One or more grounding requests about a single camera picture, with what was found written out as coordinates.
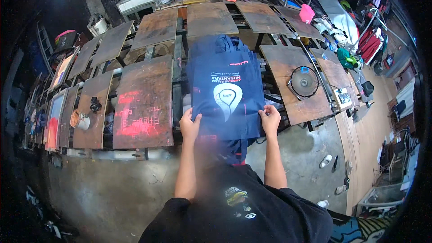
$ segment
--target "black t-shirt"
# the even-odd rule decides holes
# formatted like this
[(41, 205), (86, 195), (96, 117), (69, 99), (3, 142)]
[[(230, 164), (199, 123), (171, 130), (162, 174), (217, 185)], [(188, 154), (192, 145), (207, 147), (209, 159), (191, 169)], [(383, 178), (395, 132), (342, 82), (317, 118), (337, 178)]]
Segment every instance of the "black t-shirt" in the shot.
[(192, 202), (172, 198), (143, 232), (143, 242), (328, 242), (327, 211), (292, 189), (265, 186), (249, 165), (197, 175)]

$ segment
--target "concrete floor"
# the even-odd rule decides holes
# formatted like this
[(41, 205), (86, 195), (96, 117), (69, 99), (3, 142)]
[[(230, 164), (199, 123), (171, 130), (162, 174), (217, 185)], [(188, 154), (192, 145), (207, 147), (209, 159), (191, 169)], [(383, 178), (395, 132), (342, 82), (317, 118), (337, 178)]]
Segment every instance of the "concrete floor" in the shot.
[[(346, 193), (334, 194), (343, 184), (345, 171), (335, 120), (314, 132), (290, 127), (279, 134), (278, 141), (289, 187), (314, 203), (328, 200), (329, 209), (344, 213)], [(246, 159), (261, 178), (265, 148), (265, 142), (251, 145)], [(327, 154), (339, 155), (335, 173), (331, 172), (333, 162), (324, 169), (318, 167)], [(63, 156), (62, 169), (49, 165), (51, 204), (79, 229), (78, 242), (137, 242), (173, 196), (177, 171), (176, 157), (120, 161)]]

